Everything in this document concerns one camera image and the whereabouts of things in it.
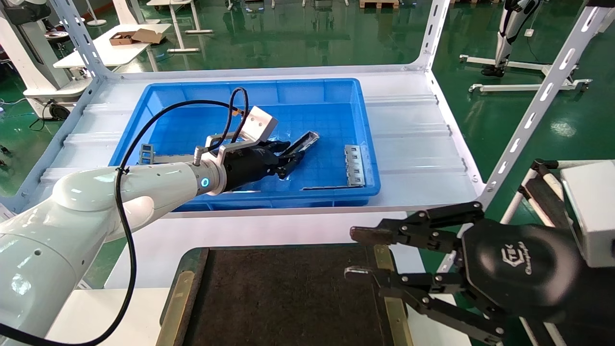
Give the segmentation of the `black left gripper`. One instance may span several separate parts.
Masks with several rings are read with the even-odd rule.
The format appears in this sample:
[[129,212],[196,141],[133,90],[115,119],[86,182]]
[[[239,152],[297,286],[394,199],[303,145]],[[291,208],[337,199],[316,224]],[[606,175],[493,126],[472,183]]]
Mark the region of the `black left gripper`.
[[[285,180],[305,157],[305,152],[277,156],[290,147],[288,141],[266,141],[252,147],[231,151],[225,156],[226,186],[224,192],[257,182],[276,174]],[[362,245],[406,245],[439,253],[450,253],[461,247],[456,234],[445,227],[473,224],[484,219],[481,203],[464,202],[450,206],[419,210],[406,219],[382,219],[378,225],[352,226],[351,239]]]

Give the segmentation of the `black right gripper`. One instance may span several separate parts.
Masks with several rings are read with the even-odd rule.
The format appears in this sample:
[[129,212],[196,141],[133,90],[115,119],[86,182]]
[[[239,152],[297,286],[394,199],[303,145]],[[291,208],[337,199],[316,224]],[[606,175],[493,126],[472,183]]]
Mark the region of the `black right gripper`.
[[505,313],[556,325],[569,346],[614,344],[614,269],[589,267],[569,231],[484,219],[461,243],[468,282]]

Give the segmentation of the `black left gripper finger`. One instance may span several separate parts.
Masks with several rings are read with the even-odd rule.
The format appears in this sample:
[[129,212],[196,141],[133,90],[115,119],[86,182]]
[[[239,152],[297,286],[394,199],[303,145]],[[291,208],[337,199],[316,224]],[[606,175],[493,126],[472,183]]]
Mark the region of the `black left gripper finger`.
[[505,337],[504,325],[495,317],[480,317],[431,297],[432,294],[468,293],[468,286],[458,273],[397,273],[389,269],[351,266],[344,270],[344,277],[375,285],[381,297],[398,298],[420,315],[485,344],[496,345]]

